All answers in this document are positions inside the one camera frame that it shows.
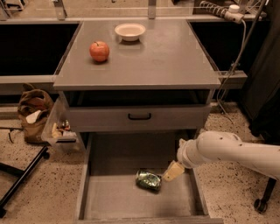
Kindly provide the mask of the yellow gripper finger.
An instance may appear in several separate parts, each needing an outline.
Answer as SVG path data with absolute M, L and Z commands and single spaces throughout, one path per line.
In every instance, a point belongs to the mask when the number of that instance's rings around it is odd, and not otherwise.
M 170 182 L 185 172 L 185 167 L 176 161 L 172 161 L 163 174 L 163 180 Z

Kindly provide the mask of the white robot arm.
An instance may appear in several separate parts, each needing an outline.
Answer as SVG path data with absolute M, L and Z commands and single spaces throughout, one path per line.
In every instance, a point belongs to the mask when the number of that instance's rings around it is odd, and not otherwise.
M 185 169 L 215 161 L 236 162 L 270 178 L 280 179 L 280 146 L 243 142 L 230 132 L 205 131 L 196 139 L 179 140 L 177 160 L 172 161 L 163 175 L 172 181 Z

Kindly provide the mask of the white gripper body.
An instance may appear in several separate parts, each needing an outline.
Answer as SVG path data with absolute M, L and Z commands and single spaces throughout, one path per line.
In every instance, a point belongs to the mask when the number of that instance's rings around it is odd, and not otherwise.
M 177 160 L 186 169 L 192 169 L 201 164 L 201 156 L 195 140 L 184 140 L 183 138 L 179 140 Z

